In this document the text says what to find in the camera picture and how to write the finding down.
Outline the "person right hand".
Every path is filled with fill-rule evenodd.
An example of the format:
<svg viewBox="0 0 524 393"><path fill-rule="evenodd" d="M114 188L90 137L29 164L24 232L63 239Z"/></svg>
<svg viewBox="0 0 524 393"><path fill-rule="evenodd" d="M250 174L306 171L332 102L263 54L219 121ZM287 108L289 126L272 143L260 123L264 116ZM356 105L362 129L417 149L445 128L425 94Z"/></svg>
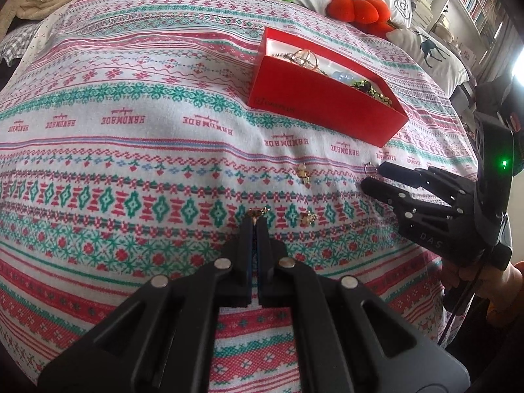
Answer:
<svg viewBox="0 0 524 393"><path fill-rule="evenodd" d="M440 279L447 290L457 288L461 281L473 282L476 279L474 292L488 299L497 311L510 309L523 288L523 273L513 264L508 264L504 271L491 265L481 268L480 264L459 268L443 259Z"/></svg>

